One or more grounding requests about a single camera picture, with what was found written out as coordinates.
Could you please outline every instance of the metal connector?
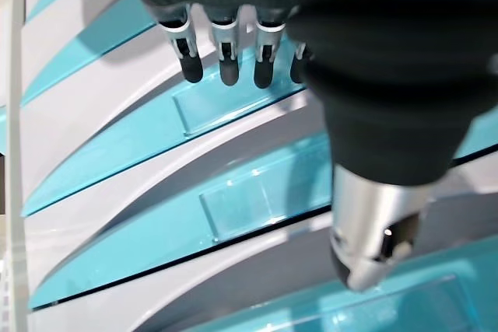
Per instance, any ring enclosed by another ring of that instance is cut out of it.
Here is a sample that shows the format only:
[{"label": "metal connector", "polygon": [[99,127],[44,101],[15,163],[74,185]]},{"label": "metal connector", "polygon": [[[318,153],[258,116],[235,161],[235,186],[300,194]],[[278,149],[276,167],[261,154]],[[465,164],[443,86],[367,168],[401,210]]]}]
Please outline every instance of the metal connector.
[{"label": "metal connector", "polygon": [[267,60],[273,62],[280,47],[285,23],[278,26],[263,26],[256,22],[256,61],[263,62]]},{"label": "metal connector", "polygon": [[218,59],[220,61],[224,61],[226,58],[229,58],[230,60],[236,60],[239,41],[238,19],[235,19],[228,25],[211,23],[211,27],[212,37],[215,41]]},{"label": "metal connector", "polygon": [[161,27],[171,41],[175,54],[182,59],[185,56],[195,58],[198,56],[197,44],[195,43],[194,25],[191,22],[190,14],[187,13],[187,20],[178,27],[168,26],[171,23],[160,23]]},{"label": "metal connector", "polygon": [[340,165],[334,181],[332,259],[342,282],[364,291],[411,254],[431,185],[377,183]]}]

